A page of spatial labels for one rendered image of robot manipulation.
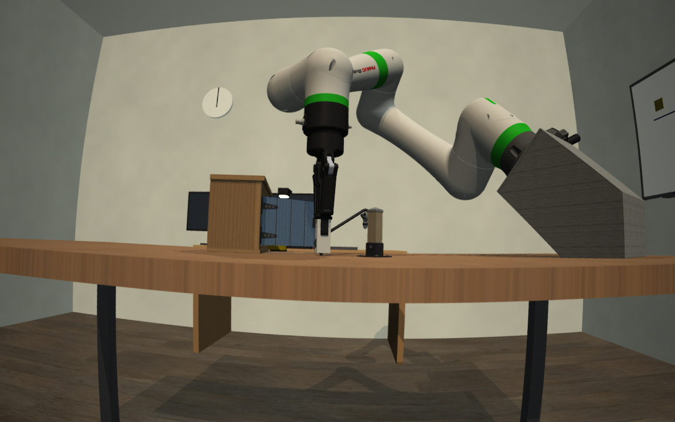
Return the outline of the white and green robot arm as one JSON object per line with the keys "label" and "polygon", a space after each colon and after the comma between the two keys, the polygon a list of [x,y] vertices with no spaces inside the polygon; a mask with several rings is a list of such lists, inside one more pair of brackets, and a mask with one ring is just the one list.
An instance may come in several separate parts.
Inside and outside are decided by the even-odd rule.
{"label": "white and green robot arm", "polygon": [[402,74],[404,62],[393,50],[348,57],[325,47],[273,74],[267,96],[285,113],[304,108],[295,123],[307,137],[315,132],[346,137],[352,128],[349,93],[362,91],[356,109],[360,125],[411,156],[460,200],[482,194],[495,167],[508,176],[536,135],[498,103],[478,98],[463,109],[452,146],[396,108]]}

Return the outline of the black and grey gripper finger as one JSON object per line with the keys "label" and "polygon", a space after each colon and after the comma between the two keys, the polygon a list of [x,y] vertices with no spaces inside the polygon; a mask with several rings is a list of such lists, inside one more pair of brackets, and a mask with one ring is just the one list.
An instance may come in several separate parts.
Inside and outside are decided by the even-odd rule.
{"label": "black and grey gripper finger", "polygon": [[[316,183],[316,165],[313,165],[313,172],[315,175],[312,176],[313,178],[313,200],[314,200],[314,216],[317,215],[318,211],[318,193],[319,193],[319,185]],[[317,219],[316,219],[317,220]],[[316,238],[316,220],[315,220],[315,238]]]}
{"label": "black and grey gripper finger", "polygon": [[336,176],[338,164],[333,163],[332,158],[327,156],[327,163],[322,168],[321,162],[316,162],[316,183],[319,185],[318,211],[314,216],[316,220],[316,252],[330,253],[330,217],[334,215]]}

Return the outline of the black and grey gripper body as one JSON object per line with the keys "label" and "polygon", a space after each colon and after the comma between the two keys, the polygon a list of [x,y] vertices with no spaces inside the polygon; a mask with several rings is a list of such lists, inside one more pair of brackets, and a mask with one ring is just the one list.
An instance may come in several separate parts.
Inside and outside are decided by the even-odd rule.
{"label": "black and grey gripper body", "polygon": [[307,153],[310,156],[315,156],[317,161],[321,162],[321,179],[322,168],[324,168],[324,163],[327,163],[327,156],[330,156],[334,163],[334,158],[343,155],[344,151],[345,139],[339,134],[315,132],[307,137]]}

